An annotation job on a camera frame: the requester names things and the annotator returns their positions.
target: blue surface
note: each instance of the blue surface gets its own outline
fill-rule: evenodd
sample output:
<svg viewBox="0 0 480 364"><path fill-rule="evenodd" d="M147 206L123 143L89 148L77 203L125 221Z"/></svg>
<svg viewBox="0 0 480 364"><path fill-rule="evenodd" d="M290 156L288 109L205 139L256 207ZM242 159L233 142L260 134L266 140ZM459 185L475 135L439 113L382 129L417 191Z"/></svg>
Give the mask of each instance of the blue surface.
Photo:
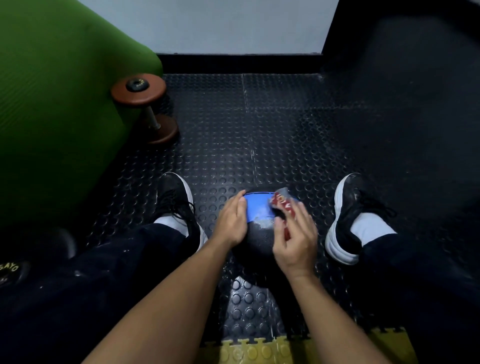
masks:
<svg viewBox="0 0 480 364"><path fill-rule="evenodd" d="M246 194L247 200L247 223L254 220L273 219L275 214L268 205L268 199L273 196L273 192L255 192Z"/></svg>

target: dark blue pants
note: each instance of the dark blue pants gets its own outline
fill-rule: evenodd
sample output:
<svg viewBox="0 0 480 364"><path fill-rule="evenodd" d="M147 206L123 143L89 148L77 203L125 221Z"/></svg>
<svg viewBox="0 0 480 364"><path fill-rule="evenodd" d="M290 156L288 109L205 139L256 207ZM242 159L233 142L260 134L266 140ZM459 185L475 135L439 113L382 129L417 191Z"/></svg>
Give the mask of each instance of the dark blue pants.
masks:
<svg viewBox="0 0 480 364"><path fill-rule="evenodd" d="M0 292L2 359L79 363L181 264L183 241L169 227L145 225L47 277ZM479 285L443 252L386 235L365 246L360 264L390 297L384 304L397 307L421 361L456 362L474 352L480 339Z"/></svg>

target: foot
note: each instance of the foot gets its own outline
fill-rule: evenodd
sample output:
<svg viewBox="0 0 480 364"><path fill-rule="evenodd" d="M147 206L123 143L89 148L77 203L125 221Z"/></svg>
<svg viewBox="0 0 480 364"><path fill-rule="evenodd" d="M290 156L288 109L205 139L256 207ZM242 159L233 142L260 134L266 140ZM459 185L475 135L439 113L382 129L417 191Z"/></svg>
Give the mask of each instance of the foot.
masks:
<svg viewBox="0 0 480 364"><path fill-rule="evenodd" d="M325 249L336 261L353 265L368 242L395 231L384 221L395 212L372 197L361 174L345 176L335 190L335 221L325 238Z"/></svg>
<svg viewBox="0 0 480 364"><path fill-rule="evenodd" d="M185 235L188 256L198 251L208 239L195 219L190 187L173 172L164 173L158 180L156 208L151 222L170 226Z"/></svg>

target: shoelace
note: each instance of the shoelace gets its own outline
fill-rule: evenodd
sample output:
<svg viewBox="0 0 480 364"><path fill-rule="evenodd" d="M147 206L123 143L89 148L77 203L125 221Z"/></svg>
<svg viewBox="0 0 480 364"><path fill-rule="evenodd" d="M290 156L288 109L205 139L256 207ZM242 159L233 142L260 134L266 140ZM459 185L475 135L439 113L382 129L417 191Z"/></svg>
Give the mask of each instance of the shoelace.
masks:
<svg viewBox="0 0 480 364"><path fill-rule="evenodd" d="M397 216L397 212L392 208L385 206L384 204L382 204L376 198L372 197L367 192L362 190L358 190L358 191L360 192L360 198L359 198L360 203L364 205L366 208L368 208L370 211L380 212L380 213L384 212L390 218L394 218L395 216Z"/></svg>
<svg viewBox="0 0 480 364"><path fill-rule="evenodd" d="M186 206L187 208L193 208L193 216L195 216L195 206L190 201L180 200L177 198L177 192L175 190L168 190L163 192L158 198L160 204L156 207L156 214L171 213L173 216L180 218L184 221L191 221L192 216L183 216L179 206Z"/></svg>

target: gray wall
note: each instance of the gray wall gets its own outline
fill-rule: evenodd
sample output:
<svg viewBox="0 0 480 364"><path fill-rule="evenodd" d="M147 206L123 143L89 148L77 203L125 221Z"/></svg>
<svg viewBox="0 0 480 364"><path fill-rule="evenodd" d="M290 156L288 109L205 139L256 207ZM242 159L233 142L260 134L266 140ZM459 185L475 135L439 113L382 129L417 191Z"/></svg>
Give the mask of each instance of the gray wall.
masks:
<svg viewBox="0 0 480 364"><path fill-rule="evenodd" d="M321 53L338 0L80 0L157 53Z"/></svg>

